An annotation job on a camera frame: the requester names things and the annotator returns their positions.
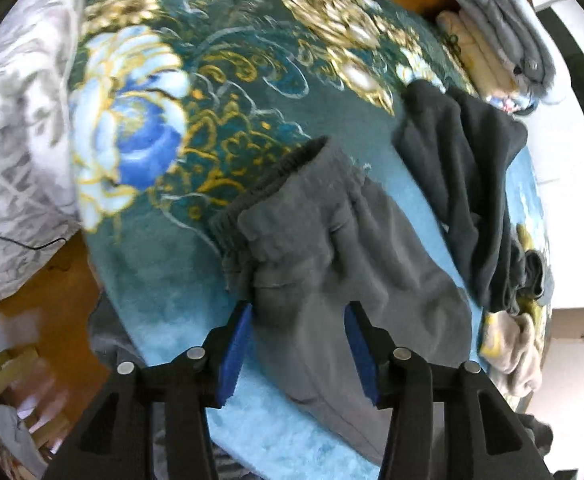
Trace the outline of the grey sweatpants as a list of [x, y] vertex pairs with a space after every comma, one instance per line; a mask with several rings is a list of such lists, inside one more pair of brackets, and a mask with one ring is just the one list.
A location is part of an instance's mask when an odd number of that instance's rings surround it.
[[345, 333], [357, 301], [373, 325], [433, 364], [468, 358], [461, 288], [403, 211], [332, 140], [276, 162], [211, 219], [228, 288], [254, 308], [257, 358], [322, 426], [380, 463], [391, 416], [363, 393]]

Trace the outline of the beige fluffy garment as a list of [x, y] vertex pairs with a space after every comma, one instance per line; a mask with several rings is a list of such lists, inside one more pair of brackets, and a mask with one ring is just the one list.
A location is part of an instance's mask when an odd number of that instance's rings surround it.
[[551, 318], [554, 279], [546, 256], [534, 247], [526, 226], [516, 226], [515, 270], [520, 287], [510, 311], [488, 312], [482, 321], [479, 355], [505, 399], [523, 399], [542, 384], [542, 356]]

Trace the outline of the grey patterned quilt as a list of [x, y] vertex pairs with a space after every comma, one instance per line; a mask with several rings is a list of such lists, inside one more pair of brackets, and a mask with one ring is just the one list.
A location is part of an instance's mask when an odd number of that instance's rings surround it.
[[0, 20], [0, 302], [78, 229], [68, 78], [88, 0], [16, 0]]

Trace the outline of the dark grey garment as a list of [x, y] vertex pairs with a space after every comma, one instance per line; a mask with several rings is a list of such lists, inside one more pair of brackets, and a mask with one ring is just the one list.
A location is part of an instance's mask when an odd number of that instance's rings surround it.
[[403, 103], [406, 121], [393, 144], [444, 226], [456, 270], [481, 307], [516, 313], [525, 257], [512, 232], [505, 180], [526, 146], [525, 126], [426, 80], [410, 82]]

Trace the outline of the blue floral bed blanket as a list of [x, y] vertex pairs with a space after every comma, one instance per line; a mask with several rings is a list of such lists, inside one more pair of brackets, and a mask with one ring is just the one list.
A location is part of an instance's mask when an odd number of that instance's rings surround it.
[[[228, 321], [243, 299], [228, 288], [211, 219], [319, 138], [395, 200], [463, 290], [466, 360], [476, 356], [478, 320], [491, 311], [456, 270], [444, 226], [393, 144], [410, 82], [479, 99], [432, 25], [392, 0], [96, 0], [86, 17], [68, 99], [78, 209], [144, 363], [168, 363]], [[211, 440], [266, 479], [375, 478], [381, 462], [265, 373], [251, 306], [237, 387], [207, 413]]]

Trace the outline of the folded blue grey bedding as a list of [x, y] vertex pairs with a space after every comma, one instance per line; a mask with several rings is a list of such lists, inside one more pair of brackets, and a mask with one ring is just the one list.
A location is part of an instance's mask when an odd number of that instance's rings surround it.
[[436, 23], [481, 99], [510, 114], [561, 102], [570, 76], [528, 0], [456, 0]]

